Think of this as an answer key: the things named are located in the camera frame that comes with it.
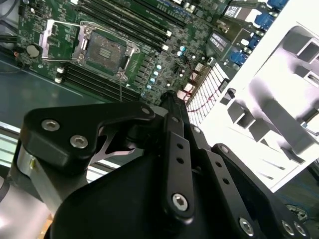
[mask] motherboard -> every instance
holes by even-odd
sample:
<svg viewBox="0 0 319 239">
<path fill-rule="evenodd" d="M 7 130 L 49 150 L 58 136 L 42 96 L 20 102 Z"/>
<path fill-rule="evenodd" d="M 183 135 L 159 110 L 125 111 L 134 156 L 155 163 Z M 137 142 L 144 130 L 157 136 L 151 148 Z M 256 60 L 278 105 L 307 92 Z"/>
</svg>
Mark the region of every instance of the motherboard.
<svg viewBox="0 0 319 239">
<path fill-rule="evenodd" d="M 19 59 L 104 102 L 160 102 L 201 82 L 206 45 L 229 0 L 24 0 Z"/>
</svg>

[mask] mounting hole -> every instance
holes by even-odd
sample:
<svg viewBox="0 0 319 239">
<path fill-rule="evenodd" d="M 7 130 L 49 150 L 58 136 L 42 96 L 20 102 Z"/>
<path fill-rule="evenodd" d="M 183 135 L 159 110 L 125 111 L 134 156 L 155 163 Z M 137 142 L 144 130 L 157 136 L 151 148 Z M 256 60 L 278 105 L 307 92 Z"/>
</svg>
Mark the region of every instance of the mounting hole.
<svg viewBox="0 0 319 239">
<path fill-rule="evenodd" d="M 142 108 L 142 111 L 145 113 L 145 114 L 149 114 L 150 111 L 148 109 L 145 109 L 145 108 Z"/>
<path fill-rule="evenodd" d="M 178 120 L 178 118 L 176 118 L 176 117 L 172 117 L 172 119 L 173 119 L 173 121 L 175 121 L 175 122 L 179 122 L 179 120 Z"/>
<path fill-rule="evenodd" d="M 224 183 L 226 183 L 227 185 L 230 184 L 227 178 L 223 178 L 223 181 L 224 181 Z"/>
<path fill-rule="evenodd" d="M 177 158 L 176 159 L 180 164 L 184 164 L 184 160 L 182 158 Z"/>
</svg>

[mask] white metal panel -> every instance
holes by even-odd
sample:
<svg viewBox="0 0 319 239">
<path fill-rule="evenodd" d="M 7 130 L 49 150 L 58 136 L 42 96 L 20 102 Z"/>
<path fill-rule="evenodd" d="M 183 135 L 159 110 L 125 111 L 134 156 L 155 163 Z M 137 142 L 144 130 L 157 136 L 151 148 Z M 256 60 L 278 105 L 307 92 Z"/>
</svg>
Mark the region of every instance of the white metal panel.
<svg viewBox="0 0 319 239">
<path fill-rule="evenodd" d="M 262 117 L 265 120 L 268 119 L 259 107 L 259 101 L 264 96 L 270 95 L 275 98 L 295 118 L 307 111 L 311 104 L 318 100 L 319 90 L 292 75 L 293 68 L 299 60 L 277 47 L 295 26 L 303 26 L 318 36 L 318 24 L 313 20 L 318 8 L 319 1 L 316 0 L 290 0 L 219 97 L 218 102 L 227 89 L 234 88 L 237 91 L 236 98 L 247 106 L 254 116 Z M 299 165 L 283 155 L 279 147 L 271 149 L 261 143 L 256 143 L 249 131 L 232 123 L 227 114 L 227 108 L 220 103 L 213 107 L 200 128 L 211 145 L 217 142 L 228 145 L 273 192 L 312 162 L 306 160 L 305 163 Z M 280 137 L 275 141 L 273 145 L 285 144 Z"/>
</svg>

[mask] screw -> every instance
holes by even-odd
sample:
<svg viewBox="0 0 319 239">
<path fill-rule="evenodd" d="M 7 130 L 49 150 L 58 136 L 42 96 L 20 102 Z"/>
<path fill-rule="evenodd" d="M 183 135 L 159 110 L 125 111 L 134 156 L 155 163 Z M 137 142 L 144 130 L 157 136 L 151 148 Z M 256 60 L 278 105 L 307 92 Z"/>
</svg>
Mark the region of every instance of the screw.
<svg viewBox="0 0 319 239">
<path fill-rule="evenodd" d="M 224 152 L 224 153 L 228 153 L 228 148 L 226 148 L 224 145 L 222 145 L 221 147 L 221 150 Z"/>
<path fill-rule="evenodd" d="M 286 223 L 285 221 L 281 221 L 281 223 L 283 224 L 283 227 L 286 230 L 286 232 L 288 232 L 289 235 L 293 236 L 294 230 L 292 229 L 292 227 L 288 223 Z"/>
<path fill-rule="evenodd" d="M 35 169 L 35 158 L 32 157 L 31 161 L 30 161 L 30 169 Z"/>
<path fill-rule="evenodd" d="M 149 114 L 150 111 L 148 109 L 145 109 L 145 108 L 142 108 L 142 111 L 145 113 L 145 114 Z"/>
<path fill-rule="evenodd" d="M 250 237 L 254 236 L 254 229 L 250 225 L 249 221 L 244 218 L 239 218 L 239 225 L 241 229 Z"/>
<path fill-rule="evenodd" d="M 172 117 L 172 120 L 177 122 L 177 123 L 179 122 L 178 118 L 176 118 L 176 117 Z"/>
<path fill-rule="evenodd" d="M 88 140 L 81 135 L 74 135 L 70 138 L 70 143 L 75 148 L 86 148 L 88 146 Z"/>
<path fill-rule="evenodd" d="M 90 34 L 91 32 L 92 32 L 92 29 L 91 29 L 91 28 L 89 28 L 89 27 L 84 28 L 84 34 L 85 34 L 85 35 L 88 35 L 88 34 Z"/>
<path fill-rule="evenodd" d="M 201 130 L 198 127 L 196 127 L 196 126 L 194 126 L 194 130 L 195 130 L 196 133 L 201 133 Z"/>
<path fill-rule="evenodd" d="M 41 126 L 47 131 L 57 131 L 60 128 L 59 123 L 53 119 L 42 121 Z"/>
<path fill-rule="evenodd" d="M 295 224 L 295 227 L 296 227 L 297 231 L 298 231 L 301 235 L 303 235 L 304 237 L 307 236 L 305 230 L 304 230 L 298 223 L 294 222 L 294 224 Z"/>
<path fill-rule="evenodd" d="M 172 200 L 173 200 L 174 205 L 177 207 L 177 209 L 179 209 L 180 211 L 183 211 L 183 212 L 185 212 L 187 210 L 188 202 L 182 194 L 175 193 L 173 195 Z"/>
</svg>

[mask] black linkage arm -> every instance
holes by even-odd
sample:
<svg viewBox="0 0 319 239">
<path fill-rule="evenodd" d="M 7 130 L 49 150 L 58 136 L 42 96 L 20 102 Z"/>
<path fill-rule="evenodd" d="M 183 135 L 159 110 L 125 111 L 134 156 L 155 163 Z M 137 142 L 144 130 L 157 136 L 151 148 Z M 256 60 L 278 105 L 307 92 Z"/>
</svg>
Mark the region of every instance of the black linkage arm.
<svg viewBox="0 0 319 239">
<path fill-rule="evenodd" d="M 16 174 L 55 213 L 47 239 L 309 239 L 306 228 L 226 145 L 213 148 L 176 94 L 28 113 Z M 87 184 L 88 165 L 143 156 Z"/>
</svg>

